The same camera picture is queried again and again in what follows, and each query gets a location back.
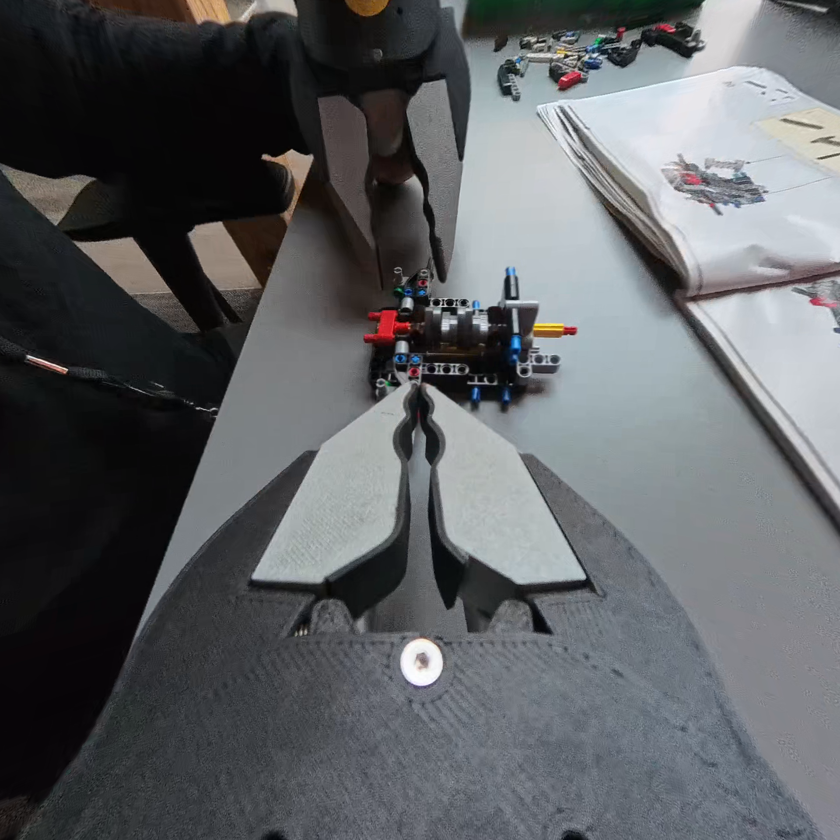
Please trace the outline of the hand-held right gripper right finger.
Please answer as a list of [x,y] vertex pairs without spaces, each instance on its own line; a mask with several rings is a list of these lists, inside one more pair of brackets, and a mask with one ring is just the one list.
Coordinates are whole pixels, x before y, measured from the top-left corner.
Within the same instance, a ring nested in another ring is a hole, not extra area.
[[514,444],[431,385],[420,388],[434,577],[447,607],[587,586],[587,573]]

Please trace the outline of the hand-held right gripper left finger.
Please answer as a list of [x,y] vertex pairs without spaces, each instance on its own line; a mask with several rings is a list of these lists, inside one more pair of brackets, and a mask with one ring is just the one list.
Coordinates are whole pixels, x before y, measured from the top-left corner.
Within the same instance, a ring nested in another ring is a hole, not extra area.
[[317,451],[250,582],[341,601],[354,618],[406,572],[408,463],[418,385],[409,382]]

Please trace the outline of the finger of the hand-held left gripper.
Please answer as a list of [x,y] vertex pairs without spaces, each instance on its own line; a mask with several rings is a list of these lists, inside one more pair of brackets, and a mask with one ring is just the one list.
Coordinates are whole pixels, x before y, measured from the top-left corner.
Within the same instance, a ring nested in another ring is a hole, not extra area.
[[295,70],[291,77],[293,108],[318,178],[362,275],[376,289],[382,289],[372,223],[371,156],[365,116],[348,96],[323,85],[313,71]]
[[445,283],[455,245],[471,93],[466,49],[455,25],[440,25],[422,71],[406,108],[406,126],[423,189],[435,276]]

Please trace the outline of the lego chassis assembly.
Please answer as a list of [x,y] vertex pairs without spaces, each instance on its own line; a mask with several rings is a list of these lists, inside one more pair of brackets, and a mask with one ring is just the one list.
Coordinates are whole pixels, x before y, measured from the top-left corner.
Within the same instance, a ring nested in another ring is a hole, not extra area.
[[506,412],[532,380],[555,375],[560,356],[537,340],[578,333],[562,322],[539,322],[539,304],[520,294],[517,271],[506,269],[498,302],[436,297],[434,267],[392,273],[394,304],[370,311],[367,381],[379,402],[404,384],[430,384],[472,409],[494,401]]

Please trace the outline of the lego instruction booklet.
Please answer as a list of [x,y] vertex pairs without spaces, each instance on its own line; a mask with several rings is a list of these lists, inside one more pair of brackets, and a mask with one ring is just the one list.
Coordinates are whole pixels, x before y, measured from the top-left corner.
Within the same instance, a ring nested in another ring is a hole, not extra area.
[[538,112],[838,522],[838,108],[732,66]]

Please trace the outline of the pile of lego pieces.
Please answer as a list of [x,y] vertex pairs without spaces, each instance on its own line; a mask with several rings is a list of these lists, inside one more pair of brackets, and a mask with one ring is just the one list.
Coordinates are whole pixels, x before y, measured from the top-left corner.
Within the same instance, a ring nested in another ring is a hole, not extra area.
[[630,67],[643,49],[661,47],[683,58],[692,58],[706,47],[701,31],[687,22],[656,23],[629,33],[624,26],[583,41],[581,30],[556,30],[546,35],[525,35],[519,52],[505,58],[497,69],[500,94],[521,99],[520,81],[531,67],[543,67],[556,91],[565,92],[587,83],[605,65]]

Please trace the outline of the person's left forearm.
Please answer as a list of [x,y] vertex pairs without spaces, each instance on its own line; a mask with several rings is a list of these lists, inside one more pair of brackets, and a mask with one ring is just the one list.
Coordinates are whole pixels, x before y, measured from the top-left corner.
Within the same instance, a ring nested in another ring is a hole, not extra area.
[[2,2],[2,166],[110,180],[311,154],[292,105],[297,35],[283,13],[178,24]]

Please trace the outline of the person's left hand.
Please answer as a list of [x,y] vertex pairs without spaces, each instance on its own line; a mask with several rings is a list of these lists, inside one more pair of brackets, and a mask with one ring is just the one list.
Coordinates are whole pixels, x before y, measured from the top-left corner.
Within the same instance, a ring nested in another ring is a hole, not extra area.
[[370,157],[370,174],[377,185],[398,186],[414,176],[406,140],[408,94],[400,89],[368,91],[360,96]]

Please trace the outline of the wooden table leg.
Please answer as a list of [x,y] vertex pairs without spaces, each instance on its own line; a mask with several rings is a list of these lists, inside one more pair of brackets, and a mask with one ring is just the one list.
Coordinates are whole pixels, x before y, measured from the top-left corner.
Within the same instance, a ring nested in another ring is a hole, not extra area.
[[313,158],[311,155],[290,150],[278,156],[264,154],[262,161],[272,175],[278,174],[281,166],[287,170],[293,182],[289,206],[282,213],[229,219],[224,220],[222,224],[259,285],[264,287],[310,174]]

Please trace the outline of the green plastic bin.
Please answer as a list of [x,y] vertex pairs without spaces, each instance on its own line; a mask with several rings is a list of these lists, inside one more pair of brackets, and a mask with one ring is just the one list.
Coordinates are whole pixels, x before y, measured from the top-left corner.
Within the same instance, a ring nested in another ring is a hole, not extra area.
[[469,1],[462,31],[468,36],[515,35],[597,25],[635,26],[700,8],[702,1]]

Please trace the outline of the black chair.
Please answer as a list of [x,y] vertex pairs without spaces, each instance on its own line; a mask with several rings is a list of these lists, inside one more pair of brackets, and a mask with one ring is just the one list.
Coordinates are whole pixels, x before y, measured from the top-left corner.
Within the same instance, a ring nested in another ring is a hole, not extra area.
[[292,173],[273,161],[192,178],[123,174],[86,184],[57,226],[78,243],[131,238],[205,333],[242,319],[207,277],[190,233],[199,225],[279,215],[294,195]]

